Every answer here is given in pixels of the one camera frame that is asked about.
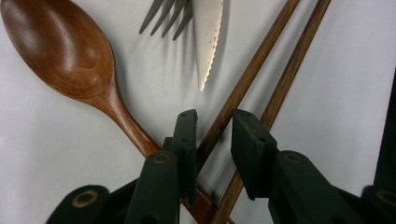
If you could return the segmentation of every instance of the spoon handle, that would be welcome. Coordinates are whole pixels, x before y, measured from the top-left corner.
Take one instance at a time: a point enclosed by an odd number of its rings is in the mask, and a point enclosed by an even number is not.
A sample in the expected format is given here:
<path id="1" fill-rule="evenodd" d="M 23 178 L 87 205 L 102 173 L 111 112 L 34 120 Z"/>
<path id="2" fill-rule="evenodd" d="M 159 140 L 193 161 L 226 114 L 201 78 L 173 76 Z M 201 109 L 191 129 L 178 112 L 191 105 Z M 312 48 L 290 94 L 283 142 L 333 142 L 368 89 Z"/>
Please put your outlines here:
<path id="1" fill-rule="evenodd" d="M 108 89 L 98 97 L 89 99 L 88 103 L 103 111 L 111 117 L 134 143 L 137 150 L 146 158 L 151 153 L 160 151 L 161 148 L 128 113 L 117 88 L 115 78 L 112 78 Z"/>

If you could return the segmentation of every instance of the fork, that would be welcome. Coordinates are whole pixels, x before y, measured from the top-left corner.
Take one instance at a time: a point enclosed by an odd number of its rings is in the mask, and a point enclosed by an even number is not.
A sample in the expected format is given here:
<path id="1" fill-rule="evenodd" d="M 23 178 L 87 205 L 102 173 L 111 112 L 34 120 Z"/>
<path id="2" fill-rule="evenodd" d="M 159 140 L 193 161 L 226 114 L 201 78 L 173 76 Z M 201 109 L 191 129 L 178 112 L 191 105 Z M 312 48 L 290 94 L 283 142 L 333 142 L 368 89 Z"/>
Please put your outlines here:
<path id="1" fill-rule="evenodd" d="M 173 4 L 176 2 L 175 11 L 170 18 L 168 24 L 166 25 L 165 29 L 163 30 L 163 34 L 161 37 L 166 36 L 172 25 L 175 23 L 178 15 L 180 14 L 183 7 L 186 8 L 186 12 L 184 14 L 183 19 L 181 20 L 180 25 L 177 27 L 173 40 L 176 40 L 180 34 L 184 31 L 184 28 L 189 24 L 190 20 L 192 19 L 192 0 L 154 0 L 146 18 L 143 20 L 142 26 L 140 27 L 139 34 L 142 34 L 145 29 L 149 26 L 149 23 L 152 21 L 154 16 L 157 14 L 158 10 L 161 6 L 163 6 L 163 13 L 161 14 L 160 18 L 155 23 L 154 28 L 151 31 L 150 35 L 154 35 L 158 28 L 161 26 L 163 21 L 165 20 L 166 16 L 169 14 Z"/>

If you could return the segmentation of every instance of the knife blade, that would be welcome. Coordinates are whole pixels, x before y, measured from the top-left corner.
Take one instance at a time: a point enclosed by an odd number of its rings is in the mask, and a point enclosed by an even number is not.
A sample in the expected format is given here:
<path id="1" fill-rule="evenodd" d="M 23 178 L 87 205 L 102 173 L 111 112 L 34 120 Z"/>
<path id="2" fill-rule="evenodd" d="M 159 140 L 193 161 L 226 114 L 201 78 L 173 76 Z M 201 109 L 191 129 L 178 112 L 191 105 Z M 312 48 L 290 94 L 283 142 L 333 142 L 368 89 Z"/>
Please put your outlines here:
<path id="1" fill-rule="evenodd" d="M 192 9 L 198 88 L 202 91 L 219 41 L 223 0 L 195 0 L 192 1 Z"/>

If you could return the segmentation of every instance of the wooden spoon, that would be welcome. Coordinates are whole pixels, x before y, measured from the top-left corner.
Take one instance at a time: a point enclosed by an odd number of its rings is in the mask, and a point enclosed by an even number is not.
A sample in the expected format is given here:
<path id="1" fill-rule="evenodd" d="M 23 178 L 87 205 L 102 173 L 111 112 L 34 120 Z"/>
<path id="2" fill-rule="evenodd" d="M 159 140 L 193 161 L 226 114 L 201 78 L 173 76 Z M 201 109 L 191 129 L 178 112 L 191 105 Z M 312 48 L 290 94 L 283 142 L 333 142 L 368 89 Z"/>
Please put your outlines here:
<path id="1" fill-rule="evenodd" d="M 111 47 L 80 7 L 70 1 L 3 0 L 1 14 L 18 53 L 45 83 L 105 112 L 145 157 L 160 150 L 129 115 Z"/>

